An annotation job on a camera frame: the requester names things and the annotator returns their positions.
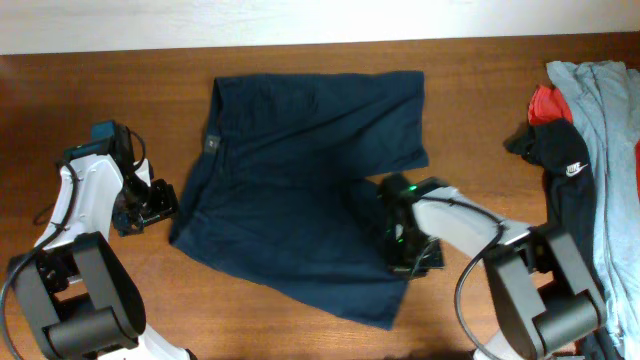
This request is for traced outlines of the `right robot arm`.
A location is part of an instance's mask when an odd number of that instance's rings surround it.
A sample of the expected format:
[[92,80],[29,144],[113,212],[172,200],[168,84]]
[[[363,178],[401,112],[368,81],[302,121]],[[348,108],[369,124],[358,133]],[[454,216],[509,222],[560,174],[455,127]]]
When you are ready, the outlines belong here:
[[[444,265],[441,242],[469,256],[454,292],[456,317],[486,359],[550,359],[600,329],[604,300],[571,235],[553,223],[533,226],[492,212],[432,177],[417,184],[385,177],[387,263],[406,280]],[[483,344],[462,313],[462,290],[483,265],[499,331]]]

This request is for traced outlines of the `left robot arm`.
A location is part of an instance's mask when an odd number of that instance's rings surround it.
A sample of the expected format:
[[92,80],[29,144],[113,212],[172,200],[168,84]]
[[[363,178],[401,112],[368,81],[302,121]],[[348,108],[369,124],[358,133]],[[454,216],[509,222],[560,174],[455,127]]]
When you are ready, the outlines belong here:
[[137,158],[137,133],[113,120],[58,163],[59,195],[34,248],[11,259],[1,292],[13,292],[47,359],[183,359],[146,320],[143,299],[108,243],[173,217],[172,185]]

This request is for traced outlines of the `navy blue shorts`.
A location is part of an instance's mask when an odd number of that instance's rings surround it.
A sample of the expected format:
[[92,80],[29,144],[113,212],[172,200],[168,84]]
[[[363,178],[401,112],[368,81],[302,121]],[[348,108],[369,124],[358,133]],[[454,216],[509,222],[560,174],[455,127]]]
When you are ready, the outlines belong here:
[[373,177],[426,167],[420,71],[214,81],[172,246],[337,317],[390,329],[408,283],[385,259]]

